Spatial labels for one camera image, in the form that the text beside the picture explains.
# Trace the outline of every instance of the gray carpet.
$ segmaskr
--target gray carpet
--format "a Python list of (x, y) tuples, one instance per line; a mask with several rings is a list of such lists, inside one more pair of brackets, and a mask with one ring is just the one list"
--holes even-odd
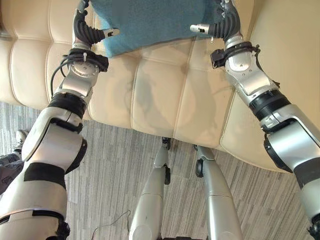
[[(10, 152), (15, 130), (30, 129), (39, 111), (0, 103), (0, 153)], [(99, 225), (133, 212), (161, 138), (95, 121), (84, 123), (88, 150), (68, 174), (69, 240), (90, 240)], [(291, 174), (271, 172), (214, 150), (234, 197), (245, 240), (312, 240), (309, 222)], [(171, 184), (165, 187), (162, 235), (207, 237), (203, 180), (195, 172), (191, 144), (174, 140), (169, 154)], [(97, 231), (96, 240), (125, 240), (127, 218)]]

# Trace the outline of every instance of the robotic arm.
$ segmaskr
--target robotic arm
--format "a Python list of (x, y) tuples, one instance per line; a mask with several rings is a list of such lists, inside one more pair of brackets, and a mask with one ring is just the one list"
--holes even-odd
[(309, 233), (320, 239), (320, 131), (262, 70), (259, 46), (243, 40), (234, 1), (222, 0), (221, 7), (222, 22), (192, 25), (190, 30), (223, 38), (225, 50), (211, 54), (212, 66), (225, 66), (229, 83), (259, 120), (264, 148), (275, 165), (295, 174), (301, 203), (312, 223)]
[(1, 239), (65, 240), (70, 233), (65, 174), (77, 168), (86, 153), (87, 142), (79, 135), (82, 118), (99, 72), (109, 66), (106, 57), (90, 49), (119, 33), (89, 27), (88, 5), (89, 0), (81, 0), (75, 10), (72, 49), (54, 72), (68, 65), (68, 74), (33, 125), (22, 148), (24, 168), (0, 201)]

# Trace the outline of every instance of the blue towel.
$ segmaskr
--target blue towel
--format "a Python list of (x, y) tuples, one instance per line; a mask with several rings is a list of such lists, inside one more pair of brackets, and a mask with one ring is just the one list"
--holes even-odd
[(91, 0), (103, 29), (120, 34), (104, 40), (106, 55), (116, 56), (151, 44), (197, 33), (191, 24), (213, 24), (221, 19), (220, 0)]

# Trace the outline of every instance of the silver robot leg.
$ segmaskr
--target silver robot leg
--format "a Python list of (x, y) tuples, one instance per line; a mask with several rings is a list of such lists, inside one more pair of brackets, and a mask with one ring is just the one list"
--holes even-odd
[(212, 151), (197, 146), (196, 175), (204, 178), (208, 240), (242, 240), (230, 189)]
[(162, 141), (156, 154), (133, 216), (129, 240), (158, 240), (161, 237), (164, 186), (170, 183), (170, 169), (167, 167), (169, 145), (170, 142)]

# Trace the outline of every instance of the wire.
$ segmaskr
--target wire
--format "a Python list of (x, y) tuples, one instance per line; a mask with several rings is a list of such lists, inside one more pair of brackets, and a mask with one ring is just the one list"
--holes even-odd
[(110, 227), (110, 226), (112, 226), (113, 224), (115, 224), (119, 219), (121, 219), (121, 218), (122, 218), (125, 214), (127, 214), (127, 213), (129, 213), (129, 214), (128, 214), (128, 216), (126, 216), (126, 220), (127, 220), (127, 221), (126, 221), (126, 229), (127, 229), (128, 233), (129, 233), (129, 232), (130, 232), (130, 230), (129, 230), (129, 216), (131, 215), (131, 210), (128, 210), (128, 211), (122, 213), (115, 221), (113, 221), (113, 222), (110, 223), (110, 224), (101, 225), (101, 226), (96, 227), (95, 230), (93, 231), (91, 240), (94, 240), (95, 235), (96, 235), (96, 231), (97, 231), (98, 229), (103, 228), (103, 227)]
[[(51, 98), (54, 95), (54, 78), (55, 75), (57, 74), (57, 72), (60, 70), (61, 74), (63, 77), (66, 77), (64, 70), (63, 70), (63, 66), (68, 65), (69, 68), (69, 64), (73, 63), (73, 62), (83, 62), (84, 61), (84, 54), (82, 53), (78, 53), (78, 54), (71, 54), (71, 55), (63, 55), (63, 59), (60, 63), (60, 65), (56, 68), (56, 70), (54, 70), (52, 77), (51, 77), (51, 81), (50, 81), (50, 91), (51, 91)], [(90, 58), (86, 60), (87, 62), (95, 65), (95, 66), (100, 66), (101, 63), (94, 59), (94, 58)]]
[(63, 66), (67, 65), (67, 64), (70, 64), (71, 60), (67, 61), (67, 62), (64, 62), (63, 64), (61, 64), (60, 66), (58, 66), (56, 68), (56, 70), (54, 70), (53, 74), (52, 74), (52, 77), (51, 77), (51, 81), (50, 81), (50, 90), (51, 90), (51, 97), (53, 97), (54, 95), (54, 78), (55, 78), (55, 75), (56, 73), (59, 71), (59, 69), (61, 69)]

